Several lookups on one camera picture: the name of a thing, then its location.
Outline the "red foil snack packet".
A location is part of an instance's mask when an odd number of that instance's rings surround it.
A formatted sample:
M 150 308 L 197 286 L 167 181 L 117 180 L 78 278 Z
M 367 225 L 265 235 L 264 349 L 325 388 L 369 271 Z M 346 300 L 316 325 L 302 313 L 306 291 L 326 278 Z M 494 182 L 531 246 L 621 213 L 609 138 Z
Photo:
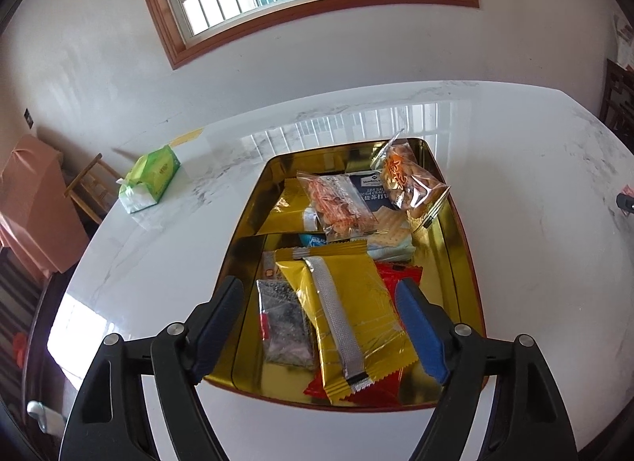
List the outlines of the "red foil snack packet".
M 387 261 L 376 261 L 375 267 L 388 290 L 392 304 L 395 304 L 395 289 L 401 279 L 412 279 L 419 284 L 422 278 L 422 269 L 420 267 Z M 349 394 L 349 396 L 344 398 L 344 401 L 360 407 L 401 407 L 399 393 L 402 376 L 403 371 L 398 370 L 364 390 Z M 305 396 L 310 396 L 316 400 L 328 401 L 326 391 L 323 389 L 323 379 L 320 371 L 316 373 L 314 379 L 307 385 L 303 393 Z

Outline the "dark seaweed snack packet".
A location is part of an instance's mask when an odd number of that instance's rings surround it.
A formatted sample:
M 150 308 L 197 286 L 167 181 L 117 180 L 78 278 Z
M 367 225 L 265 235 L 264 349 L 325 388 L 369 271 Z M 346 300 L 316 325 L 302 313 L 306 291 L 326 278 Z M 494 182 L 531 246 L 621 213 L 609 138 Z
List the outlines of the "dark seaweed snack packet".
M 264 361 L 314 370 L 311 323 L 296 293 L 280 279 L 258 279 L 256 285 Z

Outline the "sesame brittle block packet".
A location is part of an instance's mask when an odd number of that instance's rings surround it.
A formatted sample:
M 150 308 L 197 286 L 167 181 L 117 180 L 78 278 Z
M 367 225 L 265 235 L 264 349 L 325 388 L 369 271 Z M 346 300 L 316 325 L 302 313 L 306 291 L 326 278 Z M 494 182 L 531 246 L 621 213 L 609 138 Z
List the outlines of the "sesame brittle block packet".
M 284 273 L 278 267 L 278 261 L 287 258 L 285 249 L 275 249 L 275 251 L 264 251 L 261 257 L 261 279 L 274 279 L 274 281 L 285 281 Z

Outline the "blue soda cracker packet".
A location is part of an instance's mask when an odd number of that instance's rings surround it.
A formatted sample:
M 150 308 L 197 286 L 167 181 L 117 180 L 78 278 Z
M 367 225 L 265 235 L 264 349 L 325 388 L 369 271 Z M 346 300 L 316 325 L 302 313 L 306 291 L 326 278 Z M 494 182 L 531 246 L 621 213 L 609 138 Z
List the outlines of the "blue soda cracker packet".
M 375 261 L 410 261 L 415 253 L 411 226 L 405 212 L 392 204 L 379 173 L 360 171 L 348 176 L 378 223 L 376 231 L 367 237 L 367 253 Z

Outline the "clear twisted snack bag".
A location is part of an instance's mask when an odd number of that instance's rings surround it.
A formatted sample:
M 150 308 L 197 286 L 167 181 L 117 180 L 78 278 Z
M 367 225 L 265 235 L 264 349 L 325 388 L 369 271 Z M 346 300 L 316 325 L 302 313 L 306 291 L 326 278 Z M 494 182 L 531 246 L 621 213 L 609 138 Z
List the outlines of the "clear twisted snack bag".
M 403 129 L 390 138 L 374 155 L 371 169 L 379 174 L 390 202 L 410 220 L 428 227 L 442 208 L 450 187 L 424 169 L 409 142 L 401 139 Z

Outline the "small blue plum candy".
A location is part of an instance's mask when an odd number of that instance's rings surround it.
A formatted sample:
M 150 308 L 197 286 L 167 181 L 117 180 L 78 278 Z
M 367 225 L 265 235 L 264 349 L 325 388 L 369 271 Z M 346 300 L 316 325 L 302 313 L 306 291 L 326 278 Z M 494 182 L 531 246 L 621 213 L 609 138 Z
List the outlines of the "small blue plum candy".
M 326 236 L 321 233 L 300 233 L 299 239 L 303 247 L 318 247 L 328 244 Z

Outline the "large yellow snack packet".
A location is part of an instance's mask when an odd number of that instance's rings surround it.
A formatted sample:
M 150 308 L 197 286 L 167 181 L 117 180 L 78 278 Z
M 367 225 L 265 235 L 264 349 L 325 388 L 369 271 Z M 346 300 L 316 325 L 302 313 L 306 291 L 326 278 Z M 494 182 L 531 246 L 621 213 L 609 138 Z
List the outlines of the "large yellow snack packet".
M 285 179 L 282 194 L 267 214 L 258 235 L 320 231 L 317 213 L 301 182 L 296 178 Z

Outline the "clear orange snack bag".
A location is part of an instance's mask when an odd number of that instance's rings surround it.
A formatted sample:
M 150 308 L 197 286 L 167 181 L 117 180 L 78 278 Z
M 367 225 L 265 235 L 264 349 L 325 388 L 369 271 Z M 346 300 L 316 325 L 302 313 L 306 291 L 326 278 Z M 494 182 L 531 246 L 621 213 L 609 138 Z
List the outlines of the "clear orange snack bag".
M 299 171 L 296 178 L 328 242 L 363 238 L 377 230 L 377 218 L 345 174 L 317 176 Z

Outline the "dark wooden bench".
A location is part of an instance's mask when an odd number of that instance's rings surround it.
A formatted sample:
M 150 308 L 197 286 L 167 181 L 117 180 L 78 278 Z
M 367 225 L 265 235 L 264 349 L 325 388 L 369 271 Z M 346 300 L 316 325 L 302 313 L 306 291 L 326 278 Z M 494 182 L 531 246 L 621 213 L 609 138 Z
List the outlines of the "dark wooden bench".
M 55 273 L 40 286 L 10 249 L 1 251 L 1 400 L 16 421 L 27 421 L 26 404 L 60 408 L 63 373 L 48 339 L 75 269 Z

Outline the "pink covered cabinet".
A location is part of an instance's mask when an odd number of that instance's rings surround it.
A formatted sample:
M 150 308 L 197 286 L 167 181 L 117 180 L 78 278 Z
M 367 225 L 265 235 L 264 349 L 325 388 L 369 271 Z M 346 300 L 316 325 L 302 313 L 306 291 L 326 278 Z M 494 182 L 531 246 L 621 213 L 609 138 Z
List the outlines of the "pink covered cabinet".
M 89 244 L 65 197 L 60 158 L 50 145 L 25 135 L 1 172 L 1 242 L 40 286 L 72 268 Z

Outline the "small wooden stool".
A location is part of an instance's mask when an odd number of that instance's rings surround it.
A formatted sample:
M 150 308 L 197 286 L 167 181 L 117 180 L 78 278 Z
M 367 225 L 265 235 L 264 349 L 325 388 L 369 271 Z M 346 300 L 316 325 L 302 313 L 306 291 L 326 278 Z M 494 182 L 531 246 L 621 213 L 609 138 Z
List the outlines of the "small wooden stool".
M 63 195 L 96 225 L 101 225 L 117 200 L 115 186 L 121 180 L 122 176 L 98 153 L 74 176 Z

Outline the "green tissue pack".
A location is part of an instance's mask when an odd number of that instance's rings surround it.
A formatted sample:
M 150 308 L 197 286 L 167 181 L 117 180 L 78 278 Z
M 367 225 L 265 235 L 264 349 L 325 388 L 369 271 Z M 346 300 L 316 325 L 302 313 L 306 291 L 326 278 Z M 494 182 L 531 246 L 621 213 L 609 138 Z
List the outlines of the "green tissue pack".
M 132 169 L 116 181 L 118 201 L 128 214 L 158 205 L 179 168 L 181 162 L 169 145 L 141 156 Z

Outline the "gold toffee tin box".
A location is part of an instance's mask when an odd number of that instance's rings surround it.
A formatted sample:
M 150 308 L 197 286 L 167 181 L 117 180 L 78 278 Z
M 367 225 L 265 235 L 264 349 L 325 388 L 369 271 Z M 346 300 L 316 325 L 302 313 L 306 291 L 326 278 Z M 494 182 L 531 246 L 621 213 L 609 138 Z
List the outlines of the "gold toffee tin box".
M 365 141 L 286 153 L 269 159 L 249 192 L 220 274 L 241 280 L 246 296 L 241 313 L 206 381 L 218 388 L 259 400 L 319 411 L 386 413 L 430 408 L 438 399 L 438 383 L 415 363 L 372 387 L 332 404 L 317 370 L 270 363 L 260 337 L 257 279 L 263 275 L 262 255 L 299 245 L 294 233 L 263 235 L 260 228 L 282 194 L 287 180 L 298 172 L 334 174 L 369 168 L 380 141 Z M 421 291 L 440 305 L 456 323 L 464 321 L 479 334 L 486 332 L 483 309 L 468 240 L 456 206 L 447 199 L 429 227 L 414 232 L 412 262 L 422 269 Z

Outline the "dark wooden chair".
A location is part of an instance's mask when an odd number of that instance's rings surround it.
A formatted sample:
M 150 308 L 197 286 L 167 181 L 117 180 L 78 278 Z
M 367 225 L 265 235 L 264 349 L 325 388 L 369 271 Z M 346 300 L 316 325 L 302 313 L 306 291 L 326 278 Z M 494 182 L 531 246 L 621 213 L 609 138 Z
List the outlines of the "dark wooden chair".
M 606 75 L 599 120 L 634 152 L 634 78 L 611 59 Z

